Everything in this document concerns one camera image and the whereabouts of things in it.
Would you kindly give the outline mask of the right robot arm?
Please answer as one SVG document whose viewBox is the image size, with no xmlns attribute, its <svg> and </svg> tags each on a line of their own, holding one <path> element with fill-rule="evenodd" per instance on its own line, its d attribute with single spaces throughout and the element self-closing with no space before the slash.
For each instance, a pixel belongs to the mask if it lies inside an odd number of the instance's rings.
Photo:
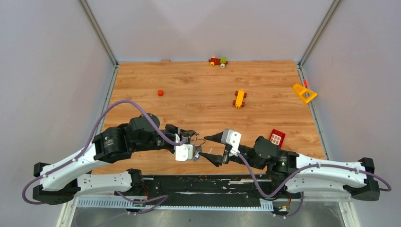
<svg viewBox="0 0 401 227">
<path fill-rule="evenodd" d="M 336 162 L 312 158 L 279 148 L 259 136 L 253 147 L 240 143 L 241 134 L 225 129 L 205 140 L 225 146 L 222 155 L 199 153 L 216 167 L 230 161 L 245 165 L 263 198 L 283 197 L 302 192 L 347 192 L 360 201 L 377 201 L 380 188 L 374 177 L 374 162 Z"/>
</svg>

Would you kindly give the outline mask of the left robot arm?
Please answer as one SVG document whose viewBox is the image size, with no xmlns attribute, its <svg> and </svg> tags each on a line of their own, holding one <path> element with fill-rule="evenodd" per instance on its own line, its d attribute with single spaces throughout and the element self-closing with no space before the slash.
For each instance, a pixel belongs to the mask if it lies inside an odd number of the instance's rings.
<svg viewBox="0 0 401 227">
<path fill-rule="evenodd" d="M 191 138 L 194 130 L 183 130 L 172 124 L 166 124 L 160 133 L 159 119 L 150 114 L 149 123 L 144 115 L 130 119 L 129 123 L 107 128 L 96 135 L 82 156 L 70 155 L 55 164 L 37 163 L 34 176 L 42 176 L 33 188 L 33 199 L 49 205 L 58 205 L 86 194 L 113 191 L 124 195 L 141 195 L 147 191 L 142 172 L 128 169 L 111 175 L 92 175 L 91 171 L 120 160 L 130 159 L 134 152 L 168 150 L 176 151 L 163 136 L 173 142 L 185 139 L 184 148 L 193 151 Z"/>
</svg>

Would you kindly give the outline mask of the keyring with colourful keys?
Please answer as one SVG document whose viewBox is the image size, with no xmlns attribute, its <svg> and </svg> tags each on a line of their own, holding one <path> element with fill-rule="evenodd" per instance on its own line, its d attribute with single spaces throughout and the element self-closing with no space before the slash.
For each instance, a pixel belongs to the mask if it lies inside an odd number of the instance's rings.
<svg viewBox="0 0 401 227">
<path fill-rule="evenodd" d="M 202 146 L 206 143 L 206 140 L 199 137 L 199 134 L 195 134 L 195 138 L 191 140 L 193 145 L 193 161 L 198 161 L 200 153 L 202 153 Z"/>
</svg>

